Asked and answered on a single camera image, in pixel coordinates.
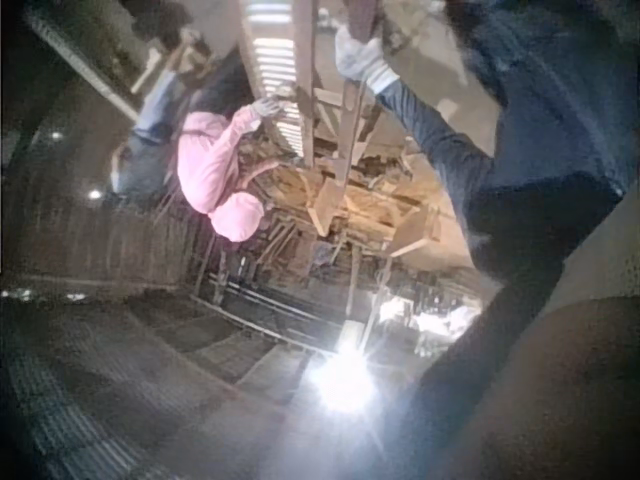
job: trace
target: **wooden beam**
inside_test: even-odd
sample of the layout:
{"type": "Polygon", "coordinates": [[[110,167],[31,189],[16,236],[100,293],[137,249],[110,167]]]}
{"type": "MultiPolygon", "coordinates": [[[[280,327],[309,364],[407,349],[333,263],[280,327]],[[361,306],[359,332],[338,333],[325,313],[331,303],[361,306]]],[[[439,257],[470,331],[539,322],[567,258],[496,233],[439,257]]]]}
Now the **wooden beam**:
{"type": "Polygon", "coordinates": [[[425,205],[420,211],[409,214],[396,229],[391,244],[384,251],[390,257],[399,257],[408,252],[439,241],[440,212],[425,205]]]}
{"type": "Polygon", "coordinates": [[[314,88],[313,89],[316,99],[320,103],[325,103],[327,105],[340,108],[342,107],[342,95],[336,92],[331,92],[329,90],[325,90],[323,88],[314,88]]]}
{"type": "Polygon", "coordinates": [[[345,186],[338,185],[332,178],[326,178],[313,206],[307,208],[318,234],[326,237],[335,211],[340,207],[344,197],[345,186]]]}
{"type": "MultiPolygon", "coordinates": [[[[353,38],[362,43],[367,43],[373,33],[377,3],[377,0],[349,0],[346,3],[349,32],[353,38]]],[[[345,80],[338,133],[338,158],[335,160],[336,179],[339,185],[346,185],[349,179],[364,92],[364,84],[345,80]]]]}
{"type": "Polygon", "coordinates": [[[327,129],[329,129],[331,135],[333,135],[334,137],[338,136],[338,130],[340,129],[338,116],[330,106],[324,105],[322,103],[318,103],[317,106],[318,112],[320,113],[320,118],[322,119],[322,122],[327,126],[327,129]]]}
{"type": "Polygon", "coordinates": [[[308,168],[314,166],[314,56],[318,0],[293,2],[294,42],[296,50],[297,97],[302,129],[302,152],[308,168]]]}

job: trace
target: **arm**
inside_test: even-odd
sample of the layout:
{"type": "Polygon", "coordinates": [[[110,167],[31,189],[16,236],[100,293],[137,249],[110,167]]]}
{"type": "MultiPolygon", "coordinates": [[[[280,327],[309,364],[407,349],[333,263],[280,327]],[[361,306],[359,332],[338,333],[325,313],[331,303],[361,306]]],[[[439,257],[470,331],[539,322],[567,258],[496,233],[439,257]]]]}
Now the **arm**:
{"type": "Polygon", "coordinates": [[[412,133],[438,172],[460,219],[466,198],[478,189],[493,165],[489,157],[400,81],[384,60],[379,38],[363,44],[352,38],[346,27],[340,27],[336,33],[336,67],[343,76],[366,82],[382,105],[412,133]]]}
{"type": "Polygon", "coordinates": [[[433,107],[423,103],[401,80],[376,97],[411,133],[438,172],[458,211],[462,199],[478,188],[493,165],[492,158],[465,134],[453,130],[433,107]]]}
{"type": "Polygon", "coordinates": [[[271,117],[280,111],[280,104],[274,98],[261,98],[251,105],[238,110],[229,126],[216,142],[222,151],[232,151],[245,133],[253,132],[262,118],[271,117]]]}

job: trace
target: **dark clothing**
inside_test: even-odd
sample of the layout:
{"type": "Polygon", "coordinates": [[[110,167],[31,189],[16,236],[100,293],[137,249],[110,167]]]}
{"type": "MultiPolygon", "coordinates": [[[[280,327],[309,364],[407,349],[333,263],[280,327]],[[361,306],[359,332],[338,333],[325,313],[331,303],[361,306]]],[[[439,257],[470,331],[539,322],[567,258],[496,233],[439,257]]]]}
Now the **dark clothing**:
{"type": "Polygon", "coordinates": [[[127,155],[130,155],[131,160],[123,162],[117,182],[112,179],[115,193],[136,200],[160,194],[169,158],[174,150],[172,144],[168,141],[160,143],[149,140],[131,132],[127,148],[127,155]]]}
{"type": "Polygon", "coordinates": [[[209,112],[231,120],[241,107],[253,101],[251,84],[238,48],[234,48],[194,93],[189,112],[209,112]]]}
{"type": "MultiPolygon", "coordinates": [[[[374,460],[348,478],[423,480],[435,473],[512,345],[544,307],[563,260],[637,178],[635,55],[613,34],[516,4],[522,5],[474,2],[473,15],[465,18],[472,20],[466,59],[502,106],[495,158],[402,82],[378,96],[440,176],[475,265],[505,287],[385,413],[384,454],[362,452],[360,458],[374,460]]],[[[501,461],[492,451],[479,455],[501,461]]]]}
{"type": "Polygon", "coordinates": [[[499,90],[508,99],[495,158],[401,81],[378,95],[440,176],[476,267],[499,280],[540,260],[561,261],[638,172],[634,56],[543,20],[551,22],[549,14],[497,12],[476,27],[476,36],[484,31],[490,39],[485,52],[495,52],[499,90]]]}

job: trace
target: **metal beam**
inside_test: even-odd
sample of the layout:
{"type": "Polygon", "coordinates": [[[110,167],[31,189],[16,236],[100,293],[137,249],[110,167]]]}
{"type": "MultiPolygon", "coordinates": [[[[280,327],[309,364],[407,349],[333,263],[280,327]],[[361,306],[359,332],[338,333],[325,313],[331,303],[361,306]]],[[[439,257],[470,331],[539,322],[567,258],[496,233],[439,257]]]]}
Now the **metal beam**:
{"type": "Polygon", "coordinates": [[[294,41],[296,50],[297,97],[302,129],[302,152],[304,163],[313,168],[313,122],[314,122],[314,58],[316,50],[316,23],[318,0],[297,0],[292,5],[294,41]]]}
{"type": "Polygon", "coordinates": [[[200,286],[202,285],[204,272],[207,269],[207,265],[209,265],[209,259],[211,258],[211,252],[213,251],[213,245],[215,244],[215,241],[216,241],[216,236],[212,235],[211,240],[209,240],[209,245],[207,245],[207,251],[204,254],[204,258],[202,259],[202,265],[200,266],[200,272],[198,273],[198,279],[196,280],[196,285],[193,288],[193,294],[196,297],[200,294],[200,286]]]}
{"type": "Polygon", "coordinates": [[[358,274],[360,273],[360,262],[362,260],[362,251],[357,245],[351,247],[351,279],[349,281],[349,295],[347,297],[347,307],[345,308],[345,317],[351,318],[353,310],[353,299],[358,286],[358,274]]]}
{"type": "Polygon", "coordinates": [[[373,330],[373,324],[375,323],[376,318],[378,317],[378,310],[380,309],[380,303],[382,301],[382,294],[389,282],[389,278],[391,278],[391,264],[393,259],[391,257],[387,257],[387,262],[384,264],[384,270],[382,271],[382,278],[380,279],[380,285],[378,286],[378,291],[376,292],[376,296],[373,299],[373,305],[371,305],[371,312],[369,312],[369,319],[367,320],[367,325],[364,328],[364,333],[362,334],[362,340],[360,341],[360,352],[364,353],[365,348],[367,348],[367,342],[369,341],[369,337],[371,336],[371,330],[373,330]]]}
{"type": "Polygon", "coordinates": [[[113,82],[92,65],[71,40],[46,18],[46,14],[33,6],[26,6],[24,19],[31,30],[53,48],[100,95],[134,122],[138,119],[137,109],[127,94],[123,91],[119,92],[113,82]]]}

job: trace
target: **hand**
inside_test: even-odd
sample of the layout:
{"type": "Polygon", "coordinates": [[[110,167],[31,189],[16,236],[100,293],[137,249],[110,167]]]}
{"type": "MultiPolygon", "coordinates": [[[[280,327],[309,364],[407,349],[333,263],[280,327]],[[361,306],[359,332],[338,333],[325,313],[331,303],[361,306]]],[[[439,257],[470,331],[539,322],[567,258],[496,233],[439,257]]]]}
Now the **hand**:
{"type": "Polygon", "coordinates": [[[365,45],[351,36],[346,25],[336,33],[336,67],[342,76],[366,82],[376,95],[399,78],[384,60],[382,41],[372,38],[365,45]]]}
{"type": "Polygon", "coordinates": [[[180,29],[180,40],[183,45],[195,45],[202,39],[202,34],[193,28],[183,27],[180,29]]]}
{"type": "Polygon", "coordinates": [[[276,98],[260,98],[253,102],[251,108],[262,118],[273,117],[280,111],[280,102],[276,98]]]}

